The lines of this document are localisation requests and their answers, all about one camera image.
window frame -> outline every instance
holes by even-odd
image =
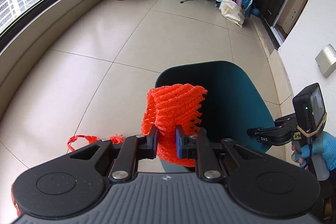
[[[40,0],[32,7],[19,15],[7,28],[0,34],[0,52],[10,43],[10,41],[25,28],[36,16],[41,14],[48,7],[58,0]]]

teal chair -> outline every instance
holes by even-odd
[[[174,84],[201,85],[208,90],[199,111],[200,126],[206,129],[210,142],[232,138],[260,152],[271,147],[246,134],[249,128],[274,127],[274,122],[255,86],[239,66],[213,61],[169,68],[161,73],[155,87]],[[166,172],[188,172],[184,166],[161,162]]]

metal screw head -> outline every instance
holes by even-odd
[[[128,177],[128,173],[126,171],[115,171],[112,173],[112,178],[114,179],[125,179]]]
[[[217,178],[219,178],[221,176],[221,173],[219,173],[216,170],[209,170],[207,172],[204,172],[204,176],[207,179],[217,179]]]

shopping bag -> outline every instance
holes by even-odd
[[[248,6],[246,8],[242,8],[233,0],[216,0],[221,2],[219,9],[226,19],[236,23],[239,27],[243,27],[243,23],[245,20],[244,13],[250,7],[253,0],[250,0]]]

orange mesh net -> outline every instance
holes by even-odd
[[[182,125],[189,135],[199,131],[202,114],[197,110],[208,91],[202,86],[176,84],[151,89],[147,94],[147,110],[142,120],[142,134],[148,135],[153,124],[159,130],[157,155],[170,163],[194,167],[195,161],[179,159],[176,153],[175,128]]]
[[[71,143],[78,140],[78,138],[85,138],[85,140],[87,140],[89,142],[89,144],[92,144],[92,143],[100,140],[96,136],[75,135],[75,136],[71,137],[68,140],[68,143],[67,143],[67,146],[71,151],[75,151],[75,149],[71,146]],[[109,137],[109,139],[112,141],[112,143],[123,143],[124,142],[124,138],[122,137],[122,134],[121,135],[116,134],[115,136]]]

